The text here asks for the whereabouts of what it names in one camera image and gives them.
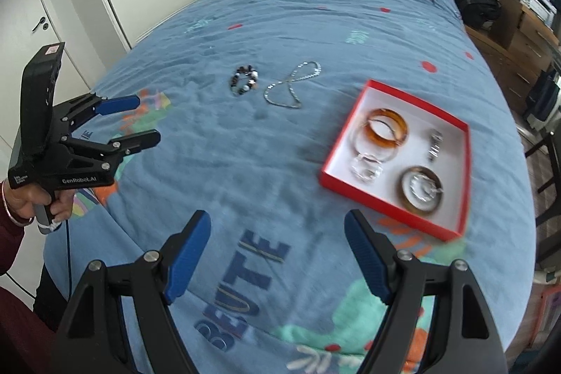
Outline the person's left hand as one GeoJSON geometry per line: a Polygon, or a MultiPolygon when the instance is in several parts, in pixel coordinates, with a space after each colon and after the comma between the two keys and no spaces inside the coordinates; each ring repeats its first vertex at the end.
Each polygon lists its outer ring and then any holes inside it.
{"type": "Polygon", "coordinates": [[[52,221],[59,223],[71,217],[75,190],[58,191],[55,197],[35,183],[12,189],[5,179],[2,183],[2,201],[8,218],[18,227],[28,226],[35,219],[36,205],[47,206],[52,221]]]}

